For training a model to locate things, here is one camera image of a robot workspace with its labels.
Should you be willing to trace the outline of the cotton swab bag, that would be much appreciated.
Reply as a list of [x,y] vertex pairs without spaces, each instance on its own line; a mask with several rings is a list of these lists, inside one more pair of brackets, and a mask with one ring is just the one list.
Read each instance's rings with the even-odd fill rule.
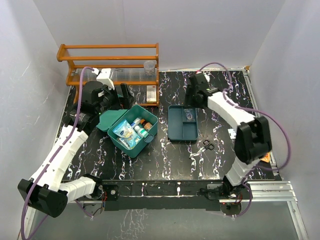
[[141,140],[141,137],[131,127],[126,119],[121,121],[112,132],[118,136],[118,140],[128,150],[132,150]]

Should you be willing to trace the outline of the teal medicine kit box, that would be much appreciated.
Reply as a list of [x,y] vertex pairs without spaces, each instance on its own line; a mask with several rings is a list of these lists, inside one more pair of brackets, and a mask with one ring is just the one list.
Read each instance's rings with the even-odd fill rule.
[[145,108],[108,110],[99,117],[97,128],[107,133],[113,144],[131,158],[137,155],[158,133],[158,118]]

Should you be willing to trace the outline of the white green pill bottle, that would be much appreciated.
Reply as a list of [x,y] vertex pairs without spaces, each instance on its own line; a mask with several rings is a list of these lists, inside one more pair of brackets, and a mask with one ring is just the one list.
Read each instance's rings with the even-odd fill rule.
[[141,138],[143,138],[144,136],[146,136],[146,135],[148,134],[148,132],[147,132],[143,127],[141,127],[141,126],[139,126],[139,125],[136,125],[136,126],[134,127],[134,130],[137,132],[137,134],[138,134]]

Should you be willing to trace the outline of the white paper card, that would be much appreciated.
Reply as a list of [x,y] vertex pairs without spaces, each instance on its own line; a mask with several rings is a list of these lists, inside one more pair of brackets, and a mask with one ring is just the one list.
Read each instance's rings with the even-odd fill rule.
[[228,134],[231,140],[236,139],[237,132],[233,128],[228,129]]

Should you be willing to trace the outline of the brown syrup bottle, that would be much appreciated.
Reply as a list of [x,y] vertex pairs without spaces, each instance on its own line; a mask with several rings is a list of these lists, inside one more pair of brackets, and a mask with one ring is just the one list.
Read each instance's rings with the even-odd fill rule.
[[146,131],[149,131],[153,127],[153,125],[145,119],[141,119],[140,124]]

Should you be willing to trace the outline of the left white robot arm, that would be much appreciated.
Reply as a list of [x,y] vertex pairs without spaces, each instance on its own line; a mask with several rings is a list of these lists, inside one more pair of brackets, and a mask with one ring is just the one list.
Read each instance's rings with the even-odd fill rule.
[[120,87],[121,96],[99,81],[83,86],[78,95],[81,99],[64,117],[60,136],[47,158],[30,179],[22,179],[17,186],[28,207],[56,218],[74,200],[84,196],[97,200],[103,195],[102,180],[89,173],[68,183],[62,180],[78,149],[100,123],[101,115],[132,107],[134,97],[127,84]]

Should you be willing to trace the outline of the teal divided tray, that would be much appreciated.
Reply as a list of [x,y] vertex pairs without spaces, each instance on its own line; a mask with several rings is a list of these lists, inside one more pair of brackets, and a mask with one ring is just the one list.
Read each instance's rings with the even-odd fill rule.
[[[195,122],[186,122],[184,109],[194,109]],[[170,105],[167,117],[167,136],[171,142],[195,142],[198,139],[197,111],[183,105]]]

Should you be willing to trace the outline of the black handled scissors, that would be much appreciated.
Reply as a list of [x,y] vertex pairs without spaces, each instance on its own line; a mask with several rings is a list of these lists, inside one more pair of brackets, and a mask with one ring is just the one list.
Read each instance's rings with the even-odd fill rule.
[[189,155],[190,159],[193,158],[193,157],[201,155],[206,150],[212,151],[215,148],[215,146],[207,139],[204,140],[202,143],[203,143],[203,146],[196,153],[191,153]]

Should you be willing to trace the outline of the small clear vial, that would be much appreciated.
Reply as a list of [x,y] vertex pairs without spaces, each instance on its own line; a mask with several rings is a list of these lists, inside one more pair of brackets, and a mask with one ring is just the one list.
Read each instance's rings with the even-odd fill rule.
[[185,122],[195,122],[196,121],[196,114],[193,108],[185,108],[184,110],[185,115]]

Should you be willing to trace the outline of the blue white spray can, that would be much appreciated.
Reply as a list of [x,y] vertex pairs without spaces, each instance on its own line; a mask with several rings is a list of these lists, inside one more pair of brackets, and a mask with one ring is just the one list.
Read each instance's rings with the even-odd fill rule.
[[135,128],[141,123],[141,118],[137,117],[130,125],[132,128]]

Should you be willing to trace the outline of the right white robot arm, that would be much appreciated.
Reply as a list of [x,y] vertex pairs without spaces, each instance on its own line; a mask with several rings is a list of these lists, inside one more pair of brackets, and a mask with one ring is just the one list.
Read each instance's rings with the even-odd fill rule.
[[210,86],[203,72],[189,77],[184,103],[188,108],[208,108],[216,112],[235,130],[235,160],[218,188],[221,196],[235,198],[250,171],[272,150],[267,118],[256,117],[241,109],[226,92]]

